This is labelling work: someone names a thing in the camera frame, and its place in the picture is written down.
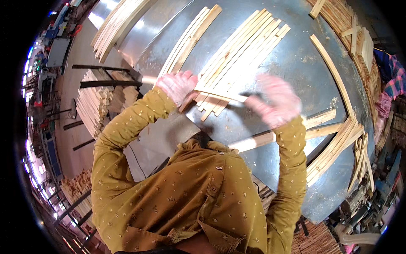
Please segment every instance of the mustard yellow shirt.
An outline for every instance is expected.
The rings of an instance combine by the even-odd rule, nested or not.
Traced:
[[[123,149],[174,103],[155,87],[116,116],[94,149],[93,222],[112,253],[172,245],[204,232],[221,253],[290,253],[306,193],[306,129],[300,117],[274,130],[277,196],[264,213],[251,171],[225,145],[190,139],[160,172],[134,182]]]

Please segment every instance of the workbench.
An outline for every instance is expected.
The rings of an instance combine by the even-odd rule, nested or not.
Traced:
[[[204,6],[212,8],[215,4],[222,7],[222,12],[198,41],[182,70],[190,69],[197,74],[248,16],[255,10],[266,8],[274,18],[286,22],[291,30],[257,69],[257,73],[278,75],[291,83],[302,100],[303,115],[309,117],[326,109],[336,108],[336,118],[324,124],[344,122],[347,116],[337,85],[309,39],[310,35],[315,34],[343,79],[357,120],[364,125],[365,132],[369,133],[368,154],[372,155],[373,124],[361,78],[348,51],[332,28],[320,15],[315,20],[309,16],[311,5],[306,0],[158,0],[117,49],[135,70],[144,75],[157,76],[194,17]],[[92,10],[89,19],[100,28],[113,8],[111,1],[101,0]],[[246,73],[235,83],[232,92],[258,92],[255,74]],[[201,122],[202,115],[194,104],[186,110],[186,116],[191,121],[206,131],[213,140],[225,145],[268,130],[260,117],[236,102],[231,102],[219,117],[212,113],[205,122]],[[329,135],[308,140],[304,150],[308,161],[315,158],[332,137],[333,135]],[[278,150],[278,145],[272,143],[240,153],[253,174],[273,191],[277,191],[279,178]],[[317,224],[344,201],[353,166],[354,152],[351,145],[307,190],[302,206],[302,213],[307,219]]]

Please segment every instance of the white knit glove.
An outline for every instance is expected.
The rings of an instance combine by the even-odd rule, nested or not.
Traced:
[[[193,89],[197,84],[197,76],[191,71],[179,72],[177,74],[164,74],[160,77],[155,86],[161,88],[168,97],[180,107],[182,103],[194,96]]]
[[[300,114],[301,100],[288,82],[268,74],[257,75],[257,81],[272,105],[254,95],[247,98],[245,105],[260,115],[270,129],[287,124]]]

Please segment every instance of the factory floor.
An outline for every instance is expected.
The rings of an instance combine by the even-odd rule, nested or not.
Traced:
[[[96,32],[95,26],[89,19],[86,19],[81,32],[74,38],[67,58],[65,73],[56,80],[55,90],[61,97],[61,109],[70,108],[71,99],[78,97],[80,81],[87,71],[86,69],[71,69],[73,64],[131,68],[115,49],[110,52],[104,64],[98,63],[93,48],[90,46]],[[140,92],[145,94],[151,88],[143,85]],[[79,115],[76,119],[70,119],[67,117],[67,113],[62,113],[60,120],[56,121],[57,152],[63,175],[66,178],[74,178],[83,169],[91,168],[93,164],[94,142],[76,151],[72,150],[73,147],[92,139],[86,127],[80,125],[63,130],[64,125],[79,120]],[[124,150],[134,180],[145,179],[144,174],[148,176],[167,157],[173,155],[178,143],[186,141],[199,131],[200,129],[185,115],[178,112],[172,112],[168,119],[159,119],[156,123],[148,125],[140,133],[139,139],[131,142]]]

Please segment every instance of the metal table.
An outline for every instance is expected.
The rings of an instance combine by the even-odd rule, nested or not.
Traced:
[[[210,57],[255,10],[266,8],[274,18],[280,18],[291,30],[257,69],[283,77],[294,87],[303,102],[302,113],[312,116],[335,107],[336,118],[325,124],[343,122],[346,112],[337,85],[324,60],[309,39],[315,34],[336,65],[347,89],[356,117],[369,133],[368,154],[373,146],[373,124],[368,100],[361,78],[347,50],[320,16],[313,20],[308,14],[310,4],[305,0],[158,0],[138,21],[124,42],[118,47],[124,59],[144,75],[157,76],[174,45],[199,11],[215,4],[222,12],[213,21],[193,51],[182,70],[198,73]],[[114,8],[112,0],[101,0],[89,19],[99,28]],[[246,73],[235,85],[233,92],[255,92],[255,73]],[[219,117],[212,113],[205,122],[196,106],[190,107],[186,116],[210,137],[224,144],[240,141],[268,130],[260,118],[241,104],[231,103]],[[307,141],[305,153],[308,160],[315,158],[333,135]],[[255,176],[272,190],[277,190],[279,178],[278,145],[272,143],[241,153],[241,157]],[[347,196],[347,187],[354,166],[353,146],[341,153],[335,163],[308,191],[302,206],[303,215],[319,223],[333,212]]]

